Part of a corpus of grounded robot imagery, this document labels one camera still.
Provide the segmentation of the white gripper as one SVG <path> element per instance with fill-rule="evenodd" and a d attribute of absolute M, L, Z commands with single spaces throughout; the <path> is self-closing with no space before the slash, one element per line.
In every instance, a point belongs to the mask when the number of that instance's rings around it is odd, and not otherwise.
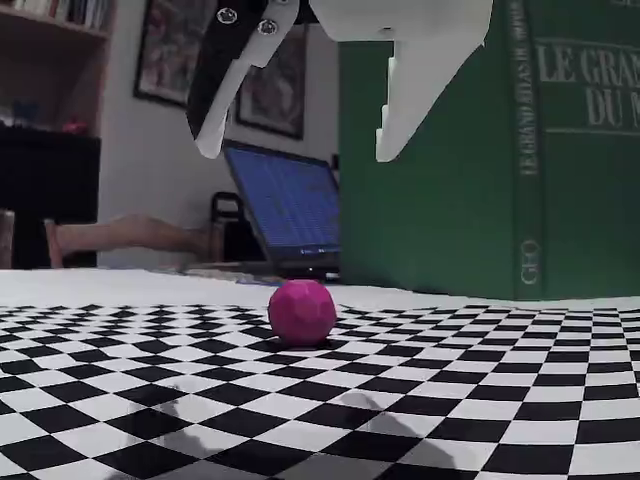
<path fill-rule="evenodd" d="M 466 60 L 484 45 L 492 0 L 316 0 L 337 42 L 395 41 L 376 130 L 378 161 L 393 161 Z"/>

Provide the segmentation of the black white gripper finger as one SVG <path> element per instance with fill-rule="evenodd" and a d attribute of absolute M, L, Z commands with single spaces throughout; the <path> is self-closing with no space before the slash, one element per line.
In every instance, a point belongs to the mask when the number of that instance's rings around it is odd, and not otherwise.
<path fill-rule="evenodd" d="M 299 13 L 298 1 L 218 1 L 201 40 L 186 107 L 195 144 L 219 156 L 228 110 L 253 67 L 268 64 Z"/>

